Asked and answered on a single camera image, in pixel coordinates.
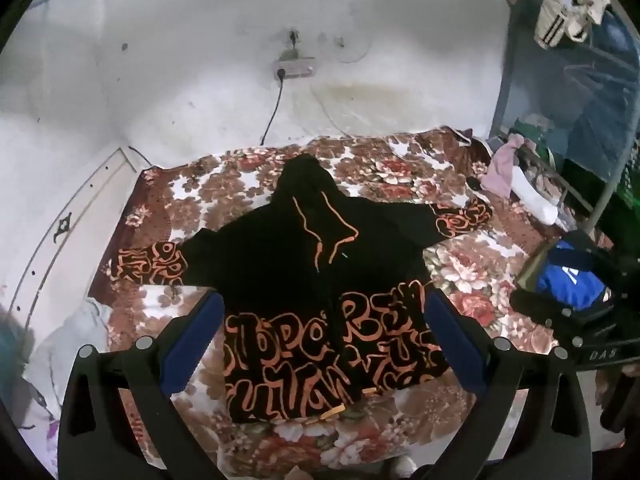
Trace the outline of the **blue fabric wardrobe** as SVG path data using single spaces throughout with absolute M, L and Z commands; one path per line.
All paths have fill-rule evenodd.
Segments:
M 617 0 L 582 44 L 534 39 L 542 0 L 510 6 L 503 73 L 489 134 L 518 133 L 588 207 L 639 209 L 639 33 Z

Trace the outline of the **beige striped hanging garment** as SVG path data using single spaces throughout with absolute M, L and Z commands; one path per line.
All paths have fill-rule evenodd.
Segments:
M 534 39 L 543 49 L 562 39 L 582 44 L 593 26 L 600 26 L 611 0 L 542 0 Z

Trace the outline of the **white garment pile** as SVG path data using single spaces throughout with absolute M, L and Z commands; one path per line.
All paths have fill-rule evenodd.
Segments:
M 512 169 L 511 188 L 525 209 L 544 226 L 553 226 L 558 220 L 558 207 L 552 205 L 535 190 L 518 166 Z

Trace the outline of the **black orange graffiti hoodie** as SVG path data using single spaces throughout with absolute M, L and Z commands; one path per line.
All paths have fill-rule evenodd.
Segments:
M 220 293 L 233 420 L 319 417 L 446 372 L 424 318 L 432 283 L 423 253 L 491 215 L 482 200 L 350 197 L 300 155 L 285 163 L 267 205 L 181 243 L 123 249 L 112 273 Z

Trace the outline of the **pink garment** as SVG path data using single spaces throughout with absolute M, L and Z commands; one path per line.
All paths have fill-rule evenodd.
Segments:
M 514 158 L 518 149 L 525 143 L 524 136 L 512 134 L 492 155 L 487 172 L 480 180 L 480 186 L 504 200 L 508 200 L 512 191 Z

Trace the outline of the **white bed headboard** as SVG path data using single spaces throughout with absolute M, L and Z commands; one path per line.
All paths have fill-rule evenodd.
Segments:
M 98 261 L 137 176 L 126 150 L 115 148 L 99 157 L 79 188 L 63 195 L 62 205 L 36 236 L 35 247 L 17 266 L 17 276 L 9 279 L 6 310 L 19 326 L 29 326 L 54 267 L 73 258 L 73 249 L 85 248 L 89 261 Z

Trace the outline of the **grey white cloth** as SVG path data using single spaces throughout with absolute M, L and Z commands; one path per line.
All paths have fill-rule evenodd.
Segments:
M 44 338 L 32 352 L 22 377 L 35 391 L 36 401 L 54 419 L 60 419 L 64 394 L 78 350 L 93 346 L 99 352 L 108 347 L 108 322 L 113 309 L 87 298 L 63 324 Z

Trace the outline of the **white wall power socket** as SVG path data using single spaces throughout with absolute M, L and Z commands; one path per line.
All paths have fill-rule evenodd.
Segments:
M 317 68 L 315 58 L 296 58 L 273 63 L 273 73 L 277 80 L 308 78 L 314 76 Z

